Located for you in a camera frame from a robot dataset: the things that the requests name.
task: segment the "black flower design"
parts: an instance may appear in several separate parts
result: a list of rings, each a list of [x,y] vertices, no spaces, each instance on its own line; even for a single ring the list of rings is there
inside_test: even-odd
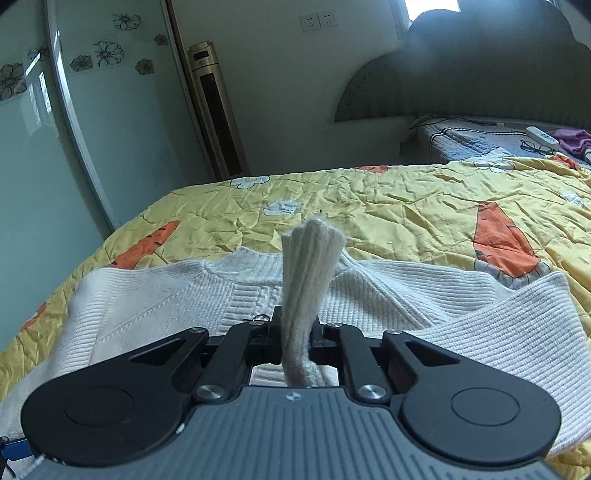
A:
[[[29,60],[35,60],[37,55],[39,55],[39,61],[45,61],[49,58],[49,49],[47,47],[39,47],[29,50]]]
[[[95,43],[96,58],[99,59],[99,67],[104,65],[115,65],[125,57],[125,52],[120,45],[112,41],[100,41]]]
[[[168,45],[168,37],[162,33],[160,35],[156,35],[154,37],[154,41],[156,42],[156,45]]]
[[[93,67],[90,55],[78,55],[70,62],[70,68],[75,72],[82,72],[82,70],[90,70]]]
[[[27,91],[22,63],[7,64],[0,69],[0,101]]]
[[[142,24],[142,19],[139,15],[133,15],[132,17],[127,14],[113,16],[115,17],[113,25],[120,30],[134,30]]]
[[[141,59],[136,65],[135,69],[140,75],[148,75],[154,73],[154,63],[150,59]]]

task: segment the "window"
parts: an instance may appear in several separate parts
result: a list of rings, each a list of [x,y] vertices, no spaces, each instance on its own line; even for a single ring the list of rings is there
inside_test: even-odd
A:
[[[547,0],[560,8],[560,0]],[[452,10],[459,12],[457,0],[390,0],[392,13],[399,33],[405,33],[414,20],[428,10]]]

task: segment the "eyeglasses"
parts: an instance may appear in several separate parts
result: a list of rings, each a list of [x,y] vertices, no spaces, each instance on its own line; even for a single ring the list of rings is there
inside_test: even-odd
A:
[[[536,147],[535,143],[530,142],[529,140],[521,141],[521,149],[530,153],[539,153],[540,155],[554,155],[556,153],[556,150],[553,150],[550,147],[546,147],[545,145],[540,145],[539,147]]]

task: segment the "ribbed knit fabric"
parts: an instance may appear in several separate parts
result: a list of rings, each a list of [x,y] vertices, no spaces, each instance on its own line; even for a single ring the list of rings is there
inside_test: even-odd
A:
[[[0,434],[22,433],[20,408],[43,382],[192,326],[219,335],[281,303],[282,255],[239,248],[223,260],[187,260],[147,270],[103,268],[83,278],[49,358],[0,403]],[[323,323],[366,336],[408,330],[484,364],[530,380],[558,402],[563,423],[551,454],[589,438],[591,363],[565,276],[552,273],[512,291],[491,276],[340,253],[319,311]],[[252,383],[284,385],[277,366]],[[15,462],[22,472],[30,461]]]
[[[319,366],[308,356],[312,324],[335,273],[345,236],[318,218],[298,225],[281,237],[283,298],[281,364],[290,387],[323,387]]]

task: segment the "ridged gray panel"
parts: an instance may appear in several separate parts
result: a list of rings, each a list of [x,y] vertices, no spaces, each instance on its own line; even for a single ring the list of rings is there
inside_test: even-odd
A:
[[[294,400],[292,393],[301,398]],[[79,468],[42,461],[27,480],[550,480],[544,463],[473,471],[432,458],[389,411],[342,388],[244,387],[234,401],[195,410],[174,441],[135,462]]]

